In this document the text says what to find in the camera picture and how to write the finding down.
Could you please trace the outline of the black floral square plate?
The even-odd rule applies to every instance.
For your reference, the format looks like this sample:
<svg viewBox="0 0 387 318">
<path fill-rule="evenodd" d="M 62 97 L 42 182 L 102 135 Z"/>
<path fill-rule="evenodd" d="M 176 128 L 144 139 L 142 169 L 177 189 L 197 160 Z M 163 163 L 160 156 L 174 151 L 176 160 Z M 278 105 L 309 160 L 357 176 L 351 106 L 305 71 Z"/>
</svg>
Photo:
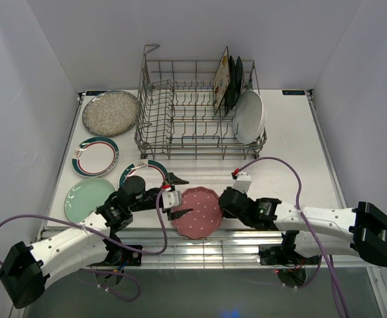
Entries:
<svg viewBox="0 0 387 318">
<path fill-rule="evenodd" d="M 236 92 L 235 62 L 232 56 L 229 56 L 229 84 L 225 92 L 225 114 L 231 110 Z"/>
</svg>

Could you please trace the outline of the cream floral square plate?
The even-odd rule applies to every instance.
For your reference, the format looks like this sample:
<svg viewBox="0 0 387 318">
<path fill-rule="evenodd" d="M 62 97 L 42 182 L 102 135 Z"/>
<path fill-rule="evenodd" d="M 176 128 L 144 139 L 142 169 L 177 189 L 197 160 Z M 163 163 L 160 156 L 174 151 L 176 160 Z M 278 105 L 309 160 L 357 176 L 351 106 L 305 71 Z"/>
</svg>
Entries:
<svg viewBox="0 0 387 318">
<path fill-rule="evenodd" d="M 216 114 L 230 82 L 229 49 L 226 46 L 213 79 L 213 108 Z"/>
</svg>

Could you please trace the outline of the pink dotted scalloped plate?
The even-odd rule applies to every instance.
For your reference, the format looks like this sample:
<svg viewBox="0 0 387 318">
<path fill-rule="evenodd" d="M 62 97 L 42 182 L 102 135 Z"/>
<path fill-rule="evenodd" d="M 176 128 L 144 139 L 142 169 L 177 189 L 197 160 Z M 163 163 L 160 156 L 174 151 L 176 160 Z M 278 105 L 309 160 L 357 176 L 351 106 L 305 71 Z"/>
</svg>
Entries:
<svg viewBox="0 0 387 318">
<path fill-rule="evenodd" d="M 190 239 L 208 237 L 218 229 L 223 220 L 219 196 L 206 187 L 191 187 L 182 193 L 182 205 L 174 212 L 189 209 L 178 219 L 171 221 L 177 231 Z"/>
</svg>

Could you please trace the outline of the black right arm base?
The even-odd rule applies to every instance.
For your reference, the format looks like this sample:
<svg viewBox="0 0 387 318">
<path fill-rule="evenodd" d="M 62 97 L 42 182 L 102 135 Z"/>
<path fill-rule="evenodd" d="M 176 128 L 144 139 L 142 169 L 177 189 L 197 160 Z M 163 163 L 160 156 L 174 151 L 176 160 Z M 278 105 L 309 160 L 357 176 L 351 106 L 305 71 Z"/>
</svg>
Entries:
<svg viewBox="0 0 387 318">
<path fill-rule="evenodd" d="M 320 256 L 301 256 L 296 252 L 295 240 L 300 231 L 286 231 L 282 234 L 282 243 L 277 246 L 266 246 L 261 244 L 258 248 L 260 263 L 262 265 L 275 265 L 295 267 L 299 265 L 317 265 Z"/>
</svg>

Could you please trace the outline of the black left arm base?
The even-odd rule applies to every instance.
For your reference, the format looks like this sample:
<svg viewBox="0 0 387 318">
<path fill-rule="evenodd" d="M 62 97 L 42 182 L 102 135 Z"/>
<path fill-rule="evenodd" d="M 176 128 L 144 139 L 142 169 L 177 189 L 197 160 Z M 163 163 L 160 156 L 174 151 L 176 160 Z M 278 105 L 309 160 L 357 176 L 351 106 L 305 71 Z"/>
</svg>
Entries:
<svg viewBox="0 0 387 318">
<path fill-rule="evenodd" d="M 142 254 L 127 248 L 117 247 L 108 252 L 105 264 L 116 267 L 140 266 L 142 263 Z"/>
</svg>

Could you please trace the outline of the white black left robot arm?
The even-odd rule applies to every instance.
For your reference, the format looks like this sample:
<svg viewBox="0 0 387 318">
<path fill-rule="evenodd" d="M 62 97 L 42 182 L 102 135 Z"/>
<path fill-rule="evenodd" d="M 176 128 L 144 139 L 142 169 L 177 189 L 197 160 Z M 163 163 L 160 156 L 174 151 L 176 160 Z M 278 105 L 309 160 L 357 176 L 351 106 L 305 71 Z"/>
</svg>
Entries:
<svg viewBox="0 0 387 318">
<path fill-rule="evenodd" d="M 69 222 L 65 231 L 30 245 L 14 244 L 0 263 L 0 281 L 14 307 L 29 306 L 54 282 L 86 266 L 118 263 L 122 248 L 130 247 L 116 234 L 133 222 L 134 212 L 155 209 L 169 220 L 186 214 L 172 211 L 183 203 L 175 187 L 184 184 L 186 181 L 169 172 L 160 187 L 146 189 L 143 178 L 129 176 L 79 223 Z"/>
</svg>

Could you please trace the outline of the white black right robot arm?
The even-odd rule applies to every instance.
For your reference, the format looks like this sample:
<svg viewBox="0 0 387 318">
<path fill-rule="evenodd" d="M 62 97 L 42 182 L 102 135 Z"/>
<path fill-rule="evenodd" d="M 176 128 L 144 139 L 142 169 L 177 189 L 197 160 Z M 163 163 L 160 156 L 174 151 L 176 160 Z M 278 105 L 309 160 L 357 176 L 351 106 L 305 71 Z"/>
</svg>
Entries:
<svg viewBox="0 0 387 318">
<path fill-rule="evenodd" d="M 262 262 L 287 265 L 314 256 L 358 256 L 387 268 L 387 215 L 369 202 L 355 208 L 299 211 L 273 198 L 252 200 L 228 187 L 219 198 L 224 217 L 259 231 L 282 231 L 282 244 L 263 252 Z"/>
</svg>

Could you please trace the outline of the white oval plate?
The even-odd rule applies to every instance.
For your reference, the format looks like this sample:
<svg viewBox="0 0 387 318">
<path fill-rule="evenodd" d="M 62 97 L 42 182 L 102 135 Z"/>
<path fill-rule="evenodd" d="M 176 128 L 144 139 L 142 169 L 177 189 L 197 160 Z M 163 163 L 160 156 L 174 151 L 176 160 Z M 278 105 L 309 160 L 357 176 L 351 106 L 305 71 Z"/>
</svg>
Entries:
<svg viewBox="0 0 387 318">
<path fill-rule="evenodd" d="M 234 137 L 242 144 L 254 142 L 263 132 L 266 109 L 261 96 L 253 91 L 242 92 L 235 105 L 232 127 Z"/>
</svg>

